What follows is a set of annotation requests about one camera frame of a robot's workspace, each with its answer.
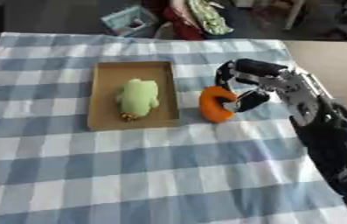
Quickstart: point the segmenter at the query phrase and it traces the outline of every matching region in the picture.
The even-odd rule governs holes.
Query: cardboard tray
[[[160,106],[134,122],[121,119],[115,97],[129,80],[155,81]],[[94,67],[87,125],[91,130],[131,130],[178,125],[178,106],[168,61],[107,62]]]

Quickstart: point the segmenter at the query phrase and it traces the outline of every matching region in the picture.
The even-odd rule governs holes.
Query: blue and white checkered tablecloth
[[[200,116],[200,91],[237,58],[293,63],[274,40],[2,34],[0,224],[347,223],[278,97]],[[130,60],[172,61],[180,126],[87,129],[93,65]]]

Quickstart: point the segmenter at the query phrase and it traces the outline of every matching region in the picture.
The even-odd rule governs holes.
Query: green plush toy
[[[129,80],[116,96],[116,101],[120,103],[121,117],[133,121],[158,107],[158,86],[153,80]]]

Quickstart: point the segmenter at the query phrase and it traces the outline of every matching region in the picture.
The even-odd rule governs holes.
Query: robotic hand
[[[230,81],[257,88],[234,99]],[[219,92],[226,93],[215,95],[212,105],[217,112],[214,113],[248,111],[268,101],[268,93],[275,91],[286,104],[291,114],[290,122],[308,148],[310,158],[347,205],[347,108],[335,102],[313,74],[267,62],[238,59],[222,65],[217,70],[215,82]],[[200,98],[212,95],[210,91],[213,89],[206,88]],[[202,112],[206,107],[211,110],[210,105],[200,100]]]

